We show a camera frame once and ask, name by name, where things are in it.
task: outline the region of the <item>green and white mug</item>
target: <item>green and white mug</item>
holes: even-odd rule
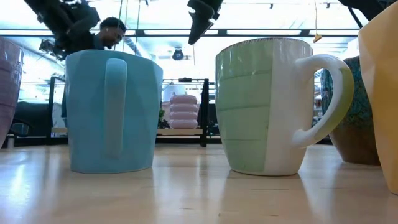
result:
[[[330,71],[333,98],[312,127],[314,73]],[[311,144],[343,119],[354,94],[348,66],[290,38],[254,39],[216,56],[216,110],[228,162],[237,172],[293,175]]]

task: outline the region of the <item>mug handle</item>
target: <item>mug handle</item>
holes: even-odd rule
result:
[[[104,86],[104,141],[106,155],[115,159],[120,157],[123,150],[126,86],[127,63],[121,59],[108,59]]]
[[[293,146],[303,148],[322,140],[344,118],[354,97],[354,78],[347,64],[328,54],[298,59],[295,62],[295,68],[303,82],[311,79],[313,74],[321,68],[328,69],[333,79],[333,96],[322,119],[309,130],[299,129],[293,134]]]

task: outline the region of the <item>man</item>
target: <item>man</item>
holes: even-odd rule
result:
[[[126,26],[123,22],[115,17],[106,18],[99,25],[99,33],[94,35],[94,48],[87,48],[87,50],[105,50],[105,47],[112,49],[113,46],[119,44],[126,33]],[[67,104],[65,98],[65,91],[62,98],[62,119],[67,123]]]

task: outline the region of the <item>wooden table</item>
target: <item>wooden table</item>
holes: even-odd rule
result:
[[[140,172],[70,172],[68,148],[0,151],[0,223],[396,224],[398,196],[378,167],[313,146],[298,175],[230,171],[221,145],[159,146]]]

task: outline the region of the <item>pink bowl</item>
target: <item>pink bowl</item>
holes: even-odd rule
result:
[[[0,147],[14,118],[21,85],[24,53],[20,47],[0,37]]]

